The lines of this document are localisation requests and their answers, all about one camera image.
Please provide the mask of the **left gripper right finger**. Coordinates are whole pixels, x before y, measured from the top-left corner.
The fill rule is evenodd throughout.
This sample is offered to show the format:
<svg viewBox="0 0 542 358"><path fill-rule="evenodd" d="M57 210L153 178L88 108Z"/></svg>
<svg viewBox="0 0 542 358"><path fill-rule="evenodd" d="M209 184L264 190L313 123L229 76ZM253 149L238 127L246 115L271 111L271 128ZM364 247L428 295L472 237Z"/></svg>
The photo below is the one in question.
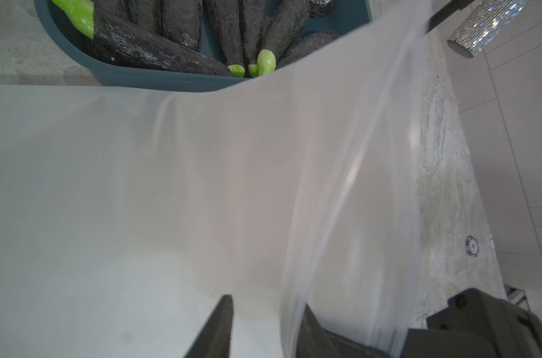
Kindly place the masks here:
<svg viewBox="0 0 542 358"><path fill-rule="evenodd" d="M299 330L296 357L387 357L387 354L325 331L307 305Z"/></svg>

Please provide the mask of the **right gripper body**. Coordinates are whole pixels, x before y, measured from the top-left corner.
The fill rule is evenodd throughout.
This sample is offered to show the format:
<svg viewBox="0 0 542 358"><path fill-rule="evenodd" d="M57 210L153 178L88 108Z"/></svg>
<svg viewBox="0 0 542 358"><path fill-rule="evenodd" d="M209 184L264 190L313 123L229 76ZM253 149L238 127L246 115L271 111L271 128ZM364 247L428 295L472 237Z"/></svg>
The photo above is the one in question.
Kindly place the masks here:
<svg viewBox="0 0 542 358"><path fill-rule="evenodd" d="M533 313L478 289L410 329L402 357L542 357L542 322Z"/></svg>

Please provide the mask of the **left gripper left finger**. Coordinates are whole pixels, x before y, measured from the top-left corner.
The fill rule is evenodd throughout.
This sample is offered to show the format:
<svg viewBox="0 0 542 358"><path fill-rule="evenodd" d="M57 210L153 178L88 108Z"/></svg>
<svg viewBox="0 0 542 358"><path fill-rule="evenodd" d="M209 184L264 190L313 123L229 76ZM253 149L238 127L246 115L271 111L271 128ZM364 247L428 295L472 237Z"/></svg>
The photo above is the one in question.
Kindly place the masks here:
<svg viewBox="0 0 542 358"><path fill-rule="evenodd" d="M231 295L223 295L184 357L230 357L233 318L233 298Z"/></svg>

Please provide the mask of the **clear zip-top bag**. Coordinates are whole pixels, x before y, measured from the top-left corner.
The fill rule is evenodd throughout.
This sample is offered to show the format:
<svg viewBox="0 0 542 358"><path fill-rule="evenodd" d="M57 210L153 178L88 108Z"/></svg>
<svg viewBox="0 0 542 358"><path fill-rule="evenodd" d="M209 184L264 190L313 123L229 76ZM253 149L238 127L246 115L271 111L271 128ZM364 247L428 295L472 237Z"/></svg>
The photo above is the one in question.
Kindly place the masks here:
<svg viewBox="0 0 542 358"><path fill-rule="evenodd" d="M414 314L430 1L215 92L0 85L0 357L232 357L304 309L392 357Z"/></svg>

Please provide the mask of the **teal plastic bin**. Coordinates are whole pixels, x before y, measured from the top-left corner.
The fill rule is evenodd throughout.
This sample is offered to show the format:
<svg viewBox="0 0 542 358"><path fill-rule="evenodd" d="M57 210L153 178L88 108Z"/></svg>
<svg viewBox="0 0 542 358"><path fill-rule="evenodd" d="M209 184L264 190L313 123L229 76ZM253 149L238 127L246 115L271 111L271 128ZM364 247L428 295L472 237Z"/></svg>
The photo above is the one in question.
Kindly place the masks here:
<svg viewBox="0 0 542 358"><path fill-rule="evenodd" d="M44 30L55 44L72 60L88 69L103 86L174 92L211 92L248 79L163 72L107 64L91 56L90 40L74 28L65 12L52 1L35 0L34 5ZM330 14L309 19L300 37L325 31L343 36L371 21L372 11L368 1L339 1Z"/></svg>

